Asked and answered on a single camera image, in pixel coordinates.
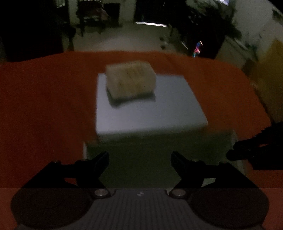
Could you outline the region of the orange table cloth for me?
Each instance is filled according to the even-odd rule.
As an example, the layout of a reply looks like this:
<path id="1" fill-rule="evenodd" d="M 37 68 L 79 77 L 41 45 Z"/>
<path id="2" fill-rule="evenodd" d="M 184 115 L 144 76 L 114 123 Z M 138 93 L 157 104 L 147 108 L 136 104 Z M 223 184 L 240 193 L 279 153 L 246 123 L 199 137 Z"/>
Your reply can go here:
<path id="1" fill-rule="evenodd" d="M 161 52 L 66 52 L 1 63 L 1 229 L 17 224 L 13 195 L 46 164 L 72 164 L 96 139 L 96 78 L 114 63 L 142 60 L 158 74 L 182 75 L 210 132 L 233 129 L 240 140 L 271 121 L 249 80 L 218 60 Z"/>

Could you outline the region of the black office chair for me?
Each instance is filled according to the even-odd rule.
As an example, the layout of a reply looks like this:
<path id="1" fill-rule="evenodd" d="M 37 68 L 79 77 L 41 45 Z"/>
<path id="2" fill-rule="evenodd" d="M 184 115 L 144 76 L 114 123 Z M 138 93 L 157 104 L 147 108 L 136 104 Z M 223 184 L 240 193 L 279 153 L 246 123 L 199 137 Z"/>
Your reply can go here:
<path id="1" fill-rule="evenodd" d="M 161 42 L 161 49 L 168 52 L 187 53 L 188 47 L 181 40 L 181 37 L 176 28 L 171 24 L 166 24 L 166 27 L 162 28 L 162 32 L 159 35 L 159 41 Z"/>

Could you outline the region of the tissue pack with dog print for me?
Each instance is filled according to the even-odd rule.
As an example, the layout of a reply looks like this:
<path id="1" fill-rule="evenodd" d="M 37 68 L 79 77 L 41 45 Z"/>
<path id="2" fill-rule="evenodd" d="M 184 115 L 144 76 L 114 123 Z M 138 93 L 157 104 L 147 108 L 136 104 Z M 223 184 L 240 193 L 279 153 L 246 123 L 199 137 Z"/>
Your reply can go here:
<path id="1" fill-rule="evenodd" d="M 156 73 L 145 61 L 107 65 L 106 88 L 114 100 L 148 95 L 156 88 Z"/>

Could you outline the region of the yellow cardboard box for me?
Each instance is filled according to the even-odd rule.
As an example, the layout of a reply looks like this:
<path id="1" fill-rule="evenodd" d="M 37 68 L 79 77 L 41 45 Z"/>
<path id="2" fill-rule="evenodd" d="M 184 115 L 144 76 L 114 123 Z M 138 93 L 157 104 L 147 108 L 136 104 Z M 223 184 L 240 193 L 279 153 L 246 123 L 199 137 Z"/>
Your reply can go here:
<path id="1" fill-rule="evenodd" d="M 282 42 L 275 39 L 257 64 L 257 87 L 268 114 L 282 121 Z"/>

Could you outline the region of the white storage box lid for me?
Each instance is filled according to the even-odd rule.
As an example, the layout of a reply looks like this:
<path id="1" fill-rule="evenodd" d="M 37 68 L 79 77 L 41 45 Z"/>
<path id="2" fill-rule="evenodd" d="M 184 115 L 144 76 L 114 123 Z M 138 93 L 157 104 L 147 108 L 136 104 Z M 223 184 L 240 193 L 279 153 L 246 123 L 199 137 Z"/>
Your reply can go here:
<path id="1" fill-rule="evenodd" d="M 106 75 L 98 75 L 96 133 L 100 141 L 190 132 L 206 126 L 207 118 L 183 76 L 157 75 L 153 94 L 118 103 L 106 89 Z"/>

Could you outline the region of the rgb lit computer case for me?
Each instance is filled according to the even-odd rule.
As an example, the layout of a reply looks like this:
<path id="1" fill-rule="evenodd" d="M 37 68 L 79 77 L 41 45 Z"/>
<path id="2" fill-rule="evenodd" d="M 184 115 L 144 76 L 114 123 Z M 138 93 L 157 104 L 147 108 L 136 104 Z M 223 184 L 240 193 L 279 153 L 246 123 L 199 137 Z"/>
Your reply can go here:
<path id="1" fill-rule="evenodd" d="M 194 49 L 194 51 L 193 51 L 193 57 L 194 57 L 194 58 L 195 58 L 197 55 L 199 55 L 199 54 L 201 53 L 201 52 L 200 52 L 200 48 L 201 48 L 202 45 L 203 45 L 203 44 L 202 44 L 201 41 L 197 42 L 196 47 L 195 47 L 195 49 Z"/>

